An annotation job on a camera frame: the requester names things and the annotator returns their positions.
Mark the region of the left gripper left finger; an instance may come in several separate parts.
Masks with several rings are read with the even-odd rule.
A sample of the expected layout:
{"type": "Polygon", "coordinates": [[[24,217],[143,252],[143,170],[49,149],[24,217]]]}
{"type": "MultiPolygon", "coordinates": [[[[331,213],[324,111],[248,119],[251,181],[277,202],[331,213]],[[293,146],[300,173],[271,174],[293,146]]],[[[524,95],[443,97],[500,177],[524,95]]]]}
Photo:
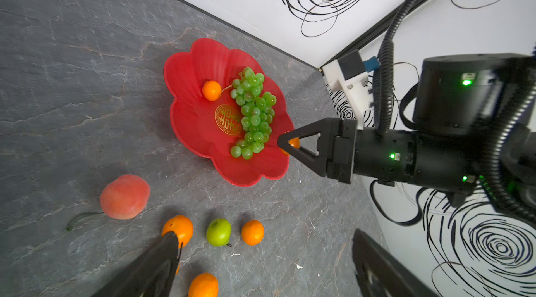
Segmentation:
{"type": "Polygon", "coordinates": [[[177,236],[168,232],[95,296],[169,296],[179,265],[177,236]]]}

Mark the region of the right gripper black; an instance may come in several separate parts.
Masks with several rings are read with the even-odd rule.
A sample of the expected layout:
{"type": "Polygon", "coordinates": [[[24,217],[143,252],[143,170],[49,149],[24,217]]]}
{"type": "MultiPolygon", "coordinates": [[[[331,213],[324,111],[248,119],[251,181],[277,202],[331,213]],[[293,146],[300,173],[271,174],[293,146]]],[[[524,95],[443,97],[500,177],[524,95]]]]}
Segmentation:
{"type": "Polygon", "coordinates": [[[410,182],[416,175],[417,133],[357,129],[354,120],[325,118],[278,137],[278,146],[314,173],[350,183],[352,176],[377,178],[385,184],[410,182]],[[315,136],[317,149],[290,145],[293,139],[315,136]]]}

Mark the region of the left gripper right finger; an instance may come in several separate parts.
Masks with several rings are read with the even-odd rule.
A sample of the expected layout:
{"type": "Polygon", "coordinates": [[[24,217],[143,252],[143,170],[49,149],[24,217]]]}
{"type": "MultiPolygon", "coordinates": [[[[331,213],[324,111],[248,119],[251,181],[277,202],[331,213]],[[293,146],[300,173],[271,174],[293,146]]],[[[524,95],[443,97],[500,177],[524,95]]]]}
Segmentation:
{"type": "Polygon", "coordinates": [[[363,296],[436,295],[361,229],[353,235],[352,257],[363,296]]]}

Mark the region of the green grape bunch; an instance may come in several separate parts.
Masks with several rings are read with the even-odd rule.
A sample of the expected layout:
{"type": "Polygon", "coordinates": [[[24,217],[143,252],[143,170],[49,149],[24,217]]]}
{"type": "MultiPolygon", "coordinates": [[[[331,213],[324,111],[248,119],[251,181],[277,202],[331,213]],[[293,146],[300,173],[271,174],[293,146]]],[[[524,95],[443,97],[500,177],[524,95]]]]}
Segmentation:
{"type": "Polygon", "coordinates": [[[272,134],[271,124],[275,117],[277,98],[265,91],[264,82],[264,74],[247,67],[231,85],[230,96],[240,107],[240,125],[244,131],[244,138],[238,140],[230,150],[234,158],[249,160],[261,153],[272,134]]]}

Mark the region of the red flower fruit bowl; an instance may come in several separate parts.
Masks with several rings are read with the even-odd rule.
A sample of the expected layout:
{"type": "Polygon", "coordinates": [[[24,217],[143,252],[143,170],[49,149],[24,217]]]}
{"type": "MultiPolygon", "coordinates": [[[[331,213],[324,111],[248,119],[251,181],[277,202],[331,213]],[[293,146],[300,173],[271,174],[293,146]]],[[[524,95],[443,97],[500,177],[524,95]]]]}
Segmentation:
{"type": "Polygon", "coordinates": [[[219,174],[229,183],[250,187],[262,178],[283,178],[289,167],[277,139],[295,127],[287,112],[280,87],[266,77],[264,89],[277,98],[272,134],[265,149],[249,160],[234,158],[231,148],[243,139],[240,107],[230,96],[230,85],[239,73],[250,67],[261,73],[262,67],[248,53],[230,50],[213,39],[198,39],[188,52],[170,56],[163,67],[163,77],[174,100],[170,121],[175,135],[192,153],[212,160],[219,174]],[[205,82],[215,80],[223,91],[216,101],[202,95],[205,82]]]}

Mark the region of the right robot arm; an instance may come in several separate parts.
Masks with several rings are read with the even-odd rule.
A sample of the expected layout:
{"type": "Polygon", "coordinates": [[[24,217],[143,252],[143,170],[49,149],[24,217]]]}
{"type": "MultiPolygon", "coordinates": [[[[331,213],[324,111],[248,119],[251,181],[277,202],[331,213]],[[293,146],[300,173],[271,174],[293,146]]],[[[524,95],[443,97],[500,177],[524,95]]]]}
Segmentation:
{"type": "Polygon", "coordinates": [[[482,187],[496,211],[535,223],[534,56],[427,58],[399,111],[410,104],[402,130],[325,118],[280,135],[278,145],[322,177],[417,185],[455,208],[482,187]]]}

